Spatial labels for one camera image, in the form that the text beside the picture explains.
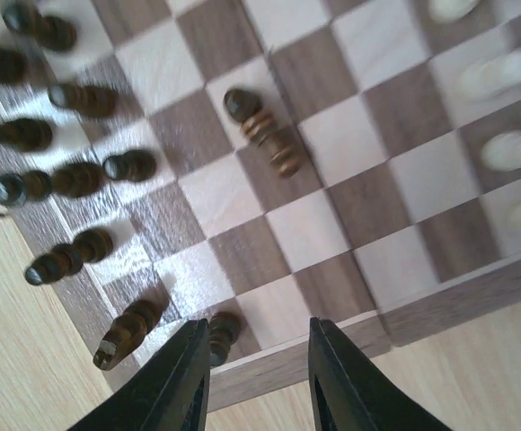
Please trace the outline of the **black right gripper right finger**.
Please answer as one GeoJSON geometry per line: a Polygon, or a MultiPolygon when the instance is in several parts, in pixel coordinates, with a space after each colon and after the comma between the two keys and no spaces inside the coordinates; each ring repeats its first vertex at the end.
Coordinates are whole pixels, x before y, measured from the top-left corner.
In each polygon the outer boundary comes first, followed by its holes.
{"type": "Polygon", "coordinates": [[[308,372],[317,430],[447,430],[330,320],[309,324],[308,372]]]}

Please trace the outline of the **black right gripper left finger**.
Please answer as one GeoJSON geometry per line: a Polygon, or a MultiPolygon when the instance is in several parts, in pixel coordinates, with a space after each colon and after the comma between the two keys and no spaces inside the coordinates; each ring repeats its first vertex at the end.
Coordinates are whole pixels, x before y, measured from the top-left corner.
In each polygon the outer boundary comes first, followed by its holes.
{"type": "Polygon", "coordinates": [[[184,323],[78,430],[203,430],[210,383],[206,319],[184,323]]]}

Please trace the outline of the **dark rook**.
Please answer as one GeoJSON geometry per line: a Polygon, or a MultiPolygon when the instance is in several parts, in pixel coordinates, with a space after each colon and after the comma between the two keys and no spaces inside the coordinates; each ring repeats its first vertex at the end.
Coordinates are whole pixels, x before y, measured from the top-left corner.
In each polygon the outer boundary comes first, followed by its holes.
{"type": "Polygon", "coordinates": [[[94,365],[109,371],[134,352],[154,329],[163,314],[163,307],[146,299],[131,303],[103,336],[93,354],[94,365]]]}

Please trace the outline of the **dark pawn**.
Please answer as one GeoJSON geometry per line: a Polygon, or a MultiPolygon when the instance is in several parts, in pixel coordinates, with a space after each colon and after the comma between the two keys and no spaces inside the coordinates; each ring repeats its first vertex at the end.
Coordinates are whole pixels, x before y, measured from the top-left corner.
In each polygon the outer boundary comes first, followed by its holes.
{"type": "Polygon", "coordinates": [[[0,84],[18,84],[26,69],[25,56],[9,48],[0,48],[0,84]]]}
{"type": "Polygon", "coordinates": [[[242,323],[237,314],[218,312],[208,323],[209,360],[212,368],[223,365],[230,353],[231,346],[237,341],[242,330],[242,323]]]}
{"type": "Polygon", "coordinates": [[[136,149],[107,157],[102,168],[111,180],[142,182],[154,176],[157,163],[149,151],[136,149]]]}

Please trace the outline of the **wooden chess board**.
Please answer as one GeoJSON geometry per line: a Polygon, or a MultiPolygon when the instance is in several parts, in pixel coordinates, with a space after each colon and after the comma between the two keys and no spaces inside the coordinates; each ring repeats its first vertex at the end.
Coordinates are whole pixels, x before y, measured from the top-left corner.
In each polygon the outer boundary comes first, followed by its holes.
{"type": "Polygon", "coordinates": [[[211,376],[213,410],[306,378],[312,316],[369,355],[521,301],[521,250],[454,222],[416,222],[394,174],[452,130],[428,62],[505,20],[481,1],[436,22],[425,1],[39,1],[70,21],[58,54],[10,32],[21,83],[0,84],[0,119],[35,118],[49,148],[0,145],[0,174],[99,164],[145,148],[146,181],[52,195],[10,217],[35,254],[101,226],[115,245],[51,289],[87,347],[138,297],[163,316],[105,374],[121,388],[187,320],[227,310],[243,332],[211,376]],[[232,87],[257,92],[301,167],[289,178],[225,112],[232,87]]]}

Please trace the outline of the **dark bishop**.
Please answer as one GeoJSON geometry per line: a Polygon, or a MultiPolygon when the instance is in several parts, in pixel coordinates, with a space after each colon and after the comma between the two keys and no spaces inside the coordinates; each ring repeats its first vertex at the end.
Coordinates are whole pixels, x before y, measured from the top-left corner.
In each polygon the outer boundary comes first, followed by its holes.
{"type": "Polygon", "coordinates": [[[264,106],[257,92],[242,87],[229,88],[223,104],[248,143],[265,149],[269,164],[280,177],[289,178],[299,171],[301,158],[296,145],[281,135],[275,115],[264,106]]]}

